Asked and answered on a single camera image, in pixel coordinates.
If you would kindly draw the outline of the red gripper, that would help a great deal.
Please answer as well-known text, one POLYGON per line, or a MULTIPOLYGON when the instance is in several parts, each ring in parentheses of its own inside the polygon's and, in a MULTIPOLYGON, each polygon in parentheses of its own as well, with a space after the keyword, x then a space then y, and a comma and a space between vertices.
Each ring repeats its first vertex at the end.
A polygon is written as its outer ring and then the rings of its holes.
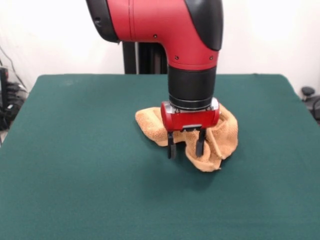
POLYGON ((175 108, 168 101, 163 101, 161 103, 160 113, 164 128, 168 131, 168 158, 174 159, 177 155, 177 148, 174 142, 174 131, 189 129, 201 129, 195 148, 196 156, 201 157, 204 154, 206 129, 217 125, 220 119, 220 104, 217 100, 212 100, 207 108, 190 111, 175 108))

